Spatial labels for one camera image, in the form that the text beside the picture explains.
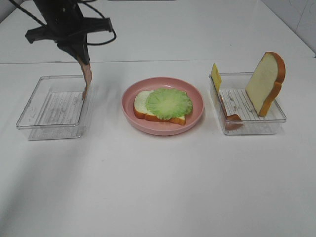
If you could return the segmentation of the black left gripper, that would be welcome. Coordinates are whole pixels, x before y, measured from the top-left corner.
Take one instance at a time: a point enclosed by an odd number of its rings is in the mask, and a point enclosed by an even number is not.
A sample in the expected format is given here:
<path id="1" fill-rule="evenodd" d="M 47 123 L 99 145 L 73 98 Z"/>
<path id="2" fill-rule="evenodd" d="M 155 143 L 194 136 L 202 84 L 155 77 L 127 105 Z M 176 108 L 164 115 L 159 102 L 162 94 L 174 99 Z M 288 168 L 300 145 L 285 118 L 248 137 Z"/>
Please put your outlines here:
<path id="1" fill-rule="evenodd" d="M 111 43 L 113 39 L 100 43 L 88 43 L 87 35 L 94 32 L 113 32 L 110 18 L 84 17 L 79 3 L 96 10 L 86 1 L 80 0 L 36 0 L 36 7 L 46 23 L 28 30 L 26 39 L 29 43 L 38 40 L 53 40 L 58 48 L 85 65 L 90 63 L 87 46 L 100 46 Z"/>

